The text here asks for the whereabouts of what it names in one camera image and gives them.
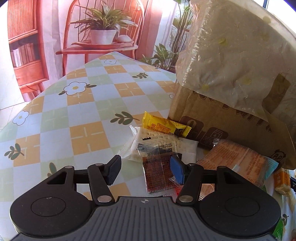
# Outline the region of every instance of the bookshelf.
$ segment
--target bookshelf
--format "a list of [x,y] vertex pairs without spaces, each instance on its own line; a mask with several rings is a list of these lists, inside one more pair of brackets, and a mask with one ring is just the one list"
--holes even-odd
[[45,61],[41,0],[9,0],[7,28],[12,65],[25,100],[44,91],[48,80]]

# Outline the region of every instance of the silver screw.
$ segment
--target silver screw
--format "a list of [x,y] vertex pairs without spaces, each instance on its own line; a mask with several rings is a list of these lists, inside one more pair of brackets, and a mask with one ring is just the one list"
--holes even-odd
[[183,196],[179,197],[179,200],[181,202],[192,202],[193,201],[193,197],[191,197],[189,195],[183,195]]
[[107,202],[112,201],[112,198],[108,195],[102,195],[102,196],[98,197],[98,201],[102,202],[102,203],[107,203]]

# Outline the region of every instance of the tiled floor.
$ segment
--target tiled floor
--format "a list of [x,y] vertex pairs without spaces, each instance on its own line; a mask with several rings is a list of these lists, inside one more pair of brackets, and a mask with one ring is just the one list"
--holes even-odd
[[25,106],[27,102],[17,104],[0,110],[0,130],[11,121]]

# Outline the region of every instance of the wooden tray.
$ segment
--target wooden tray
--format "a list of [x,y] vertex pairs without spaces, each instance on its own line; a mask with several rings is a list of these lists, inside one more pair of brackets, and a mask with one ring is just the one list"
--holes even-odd
[[131,47],[133,46],[133,41],[129,42],[129,43],[117,43],[117,42],[113,42],[111,44],[91,44],[90,40],[85,40],[82,42],[75,42],[72,43],[71,45],[79,45],[85,48],[89,48],[89,49],[118,49],[118,48],[124,48],[124,47]]

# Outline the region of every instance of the table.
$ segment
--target table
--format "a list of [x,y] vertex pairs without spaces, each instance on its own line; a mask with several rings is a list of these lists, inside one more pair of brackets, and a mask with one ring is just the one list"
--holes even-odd
[[[0,235],[4,240],[16,234],[9,218],[16,198],[64,166],[86,169],[107,163],[132,137],[129,125],[141,126],[144,111],[166,118],[175,78],[112,52],[68,73],[31,101],[0,132]],[[111,123],[118,118],[115,114],[123,120]],[[199,159],[205,154],[198,150]],[[281,205],[283,221],[287,220],[283,240],[291,240],[296,195],[286,198],[274,192],[272,177],[265,187]],[[124,161],[110,190],[115,200],[146,196],[142,164]],[[87,184],[78,185],[77,191],[91,198]]]

